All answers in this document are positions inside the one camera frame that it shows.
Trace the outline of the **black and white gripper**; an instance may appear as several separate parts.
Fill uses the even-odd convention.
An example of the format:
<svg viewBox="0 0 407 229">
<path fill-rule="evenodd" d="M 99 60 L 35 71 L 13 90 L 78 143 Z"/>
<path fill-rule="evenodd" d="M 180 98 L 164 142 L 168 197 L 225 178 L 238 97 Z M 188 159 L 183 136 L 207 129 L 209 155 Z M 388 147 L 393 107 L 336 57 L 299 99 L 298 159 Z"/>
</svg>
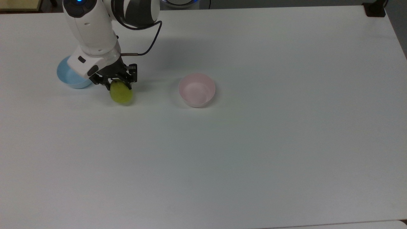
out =
<svg viewBox="0 0 407 229">
<path fill-rule="evenodd" d="M 138 65 L 126 66 L 123 63 L 119 45 L 102 55 L 90 55 L 77 47 L 67 64 L 80 77 L 91 80 L 95 85 L 110 87 L 110 79 L 121 79 L 132 90 L 132 83 L 138 81 Z"/>
</svg>

